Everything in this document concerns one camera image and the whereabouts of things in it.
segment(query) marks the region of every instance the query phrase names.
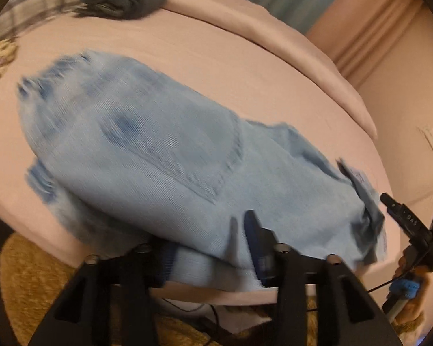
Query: black folded clothing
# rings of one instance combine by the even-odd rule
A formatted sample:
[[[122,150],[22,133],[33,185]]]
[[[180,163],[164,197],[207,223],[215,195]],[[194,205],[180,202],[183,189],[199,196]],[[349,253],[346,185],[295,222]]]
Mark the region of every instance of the black folded clothing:
[[[159,9],[165,0],[81,0],[79,16],[113,19],[137,19]]]

